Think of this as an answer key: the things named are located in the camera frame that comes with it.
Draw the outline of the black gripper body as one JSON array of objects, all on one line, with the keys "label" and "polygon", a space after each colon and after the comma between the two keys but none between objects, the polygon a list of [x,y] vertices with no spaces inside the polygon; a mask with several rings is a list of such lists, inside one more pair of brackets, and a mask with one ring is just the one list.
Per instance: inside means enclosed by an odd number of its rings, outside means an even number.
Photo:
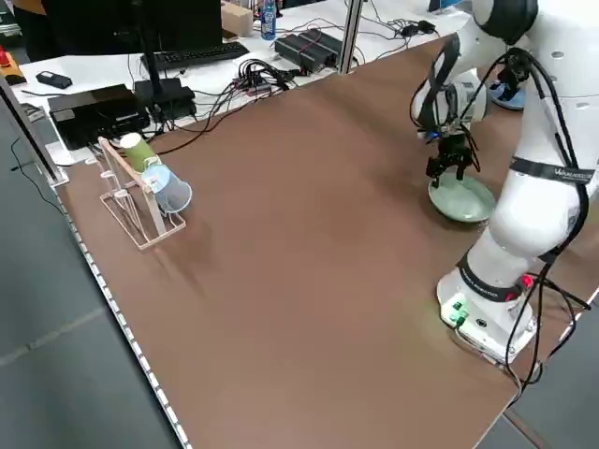
[{"label": "black gripper body", "polygon": [[530,75],[530,65],[526,50],[509,50],[505,56],[504,79],[526,80]]},{"label": "black gripper body", "polygon": [[465,134],[441,138],[438,152],[441,161],[447,165],[470,165],[473,162],[472,149]]}]

